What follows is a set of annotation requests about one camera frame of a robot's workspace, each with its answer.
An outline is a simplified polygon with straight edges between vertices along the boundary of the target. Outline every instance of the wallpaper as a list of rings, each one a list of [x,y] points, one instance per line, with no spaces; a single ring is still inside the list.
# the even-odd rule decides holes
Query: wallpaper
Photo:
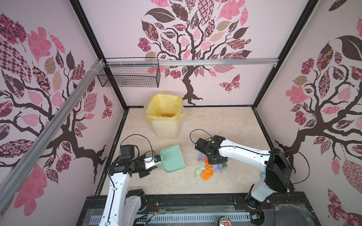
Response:
[[[362,225],[361,7],[321,2],[258,108],[322,225]]]
[[[107,6],[83,1],[82,5],[106,57],[210,60],[277,58],[306,1],[280,3],[288,7],[288,12],[278,14],[281,8],[276,4],[248,0],[108,1]],[[113,12],[109,6],[120,12]],[[96,13],[99,9],[107,14],[100,16]],[[278,32],[265,23],[270,16],[278,24]],[[271,67],[160,67],[158,89],[120,90],[128,105],[143,105],[158,91],[181,95],[184,105],[246,105],[253,103]],[[156,67],[151,67],[148,72],[154,70]]]
[[[1,181],[96,60],[69,3],[27,3],[18,10],[12,4],[0,12]],[[63,17],[45,22],[43,12],[53,7]],[[34,12],[31,20],[26,9]],[[94,193],[122,112],[113,90],[94,79],[1,213],[1,223],[74,225]]]

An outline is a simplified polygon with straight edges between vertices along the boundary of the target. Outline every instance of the yellow trash bag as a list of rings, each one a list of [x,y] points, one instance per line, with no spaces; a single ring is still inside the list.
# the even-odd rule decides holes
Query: yellow trash bag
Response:
[[[158,93],[146,108],[147,122],[151,123],[158,137],[174,139],[180,133],[181,119],[186,117],[182,97],[170,93]]]

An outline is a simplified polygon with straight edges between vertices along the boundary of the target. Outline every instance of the pink wall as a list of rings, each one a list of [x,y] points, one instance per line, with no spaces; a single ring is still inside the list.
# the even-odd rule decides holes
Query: pink wall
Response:
[[[11,1],[0,13],[3,181],[96,56],[67,1]],[[1,224],[74,225],[85,198],[94,194],[122,113],[113,90],[96,78],[1,214]]]
[[[321,1],[258,112],[322,225],[362,224],[362,2]]]
[[[307,3],[306,0],[187,2],[188,5],[186,1],[173,0],[81,1],[106,57],[147,55],[164,60],[213,56],[221,59],[227,54],[236,54],[236,58],[277,58]],[[187,28],[188,21],[196,25],[195,21],[201,22],[200,29]],[[233,23],[236,27],[229,34]],[[188,67],[185,74],[182,74],[183,67],[170,68],[170,73],[175,71],[174,76],[162,68],[159,88],[123,87],[120,90],[127,105],[143,105],[159,91],[181,95],[184,105],[252,104],[271,65],[233,67],[227,70],[212,66]],[[195,74],[199,70],[203,75]]]

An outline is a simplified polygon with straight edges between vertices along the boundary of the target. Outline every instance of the tree wall decal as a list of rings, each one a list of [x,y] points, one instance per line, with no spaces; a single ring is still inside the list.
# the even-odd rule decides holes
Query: tree wall decal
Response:
[[[362,140],[355,140],[349,135],[362,135],[362,69],[355,65],[344,65],[344,57],[362,62],[362,40],[346,35],[338,37],[342,41],[342,53],[334,51],[328,42],[321,50],[315,69],[315,61],[309,58],[303,62],[301,73],[291,90],[286,92],[290,101],[296,104],[295,122],[299,128],[291,146],[277,144],[286,152],[293,166],[294,154],[300,149],[307,136],[316,137],[313,145],[320,145],[321,154],[332,150],[334,157],[331,168],[337,175],[340,171],[341,158],[336,151],[340,144],[345,161],[342,171],[347,181],[362,193],[362,166],[348,159],[349,156],[362,160]]]
[[[6,23],[9,21],[11,20],[2,14],[0,24],[6,27]],[[7,119],[0,120],[0,140],[7,136],[16,137],[15,140],[0,145],[0,157],[9,158],[8,161],[0,161],[0,167],[16,166],[20,159],[11,161],[12,158],[26,153],[33,143],[24,137],[29,137],[29,133],[36,137],[39,136],[56,111],[70,96],[70,89],[76,88],[77,85],[74,81],[81,80],[85,74],[83,61],[76,66],[71,52],[65,54],[65,48],[60,40],[50,35],[56,47],[56,53],[52,53],[52,43],[46,38],[47,33],[42,27],[38,28],[38,33],[31,31],[31,34],[28,34],[29,48],[36,59],[35,62],[32,62],[32,68],[15,47],[0,38],[1,77],[7,88],[7,90],[6,88],[0,90],[0,97],[5,99],[0,103],[0,118],[7,117]],[[43,69],[41,69],[41,65],[37,64],[41,57],[48,57]],[[50,142],[44,155],[40,157],[47,159],[43,169],[51,181],[58,183],[58,174],[69,169],[73,159],[89,158],[93,162],[95,182],[97,167],[105,161],[105,158],[101,159],[105,145],[103,149],[96,152],[78,144],[78,139],[83,137],[82,131],[87,129],[83,123],[94,117],[94,114],[90,113],[95,108],[97,101],[97,93],[91,93],[94,85],[95,80],[88,86],[87,91],[62,124],[60,128],[62,134]],[[23,97],[28,97],[31,102],[24,103]],[[113,105],[105,95],[104,101],[106,110],[103,118],[112,116]],[[11,113],[17,110],[19,112],[9,119]]]
[[[242,27],[248,19],[248,11],[246,7],[239,10],[245,4],[245,0],[238,2],[216,0],[215,2],[220,2],[220,6],[223,4],[218,15],[214,13],[214,0],[199,0],[198,3],[196,0],[178,0],[177,3],[170,1],[170,4],[164,0],[151,0],[151,2],[160,7],[170,7],[170,10],[164,8],[149,10],[145,15],[153,16],[158,21],[155,24],[142,20],[143,31],[151,41],[150,43],[147,38],[140,38],[138,44],[144,52],[147,52],[146,57],[150,57],[146,60],[153,60],[151,57],[162,60],[244,59],[251,53],[248,50],[240,50],[251,42],[251,39],[240,39],[248,29]],[[150,51],[151,45],[156,47],[157,51]],[[194,94],[191,75],[204,76],[208,73],[215,77],[217,73],[232,69],[234,69],[232,65],[218,65],[213,68],[203,65],[160,67],[160,71],[165,72],[165,77],[171,75],[177,79],[183,76],[182,82],[187,89],[183,99],[192,105],[195,105],[192,100],[202,98]],[[239,87],[239,79],[240,76],[236,76],[232,82],[223,82],[220,86],[230,91]]]

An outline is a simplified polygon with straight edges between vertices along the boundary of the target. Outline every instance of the trash bin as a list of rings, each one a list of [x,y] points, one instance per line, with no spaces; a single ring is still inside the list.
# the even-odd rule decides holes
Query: trash bin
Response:
[[[146,117],[156,136],[176,138],[180,133],[181,119],[186,117],[182,97],[170,93],[154,95],[146,108]]]

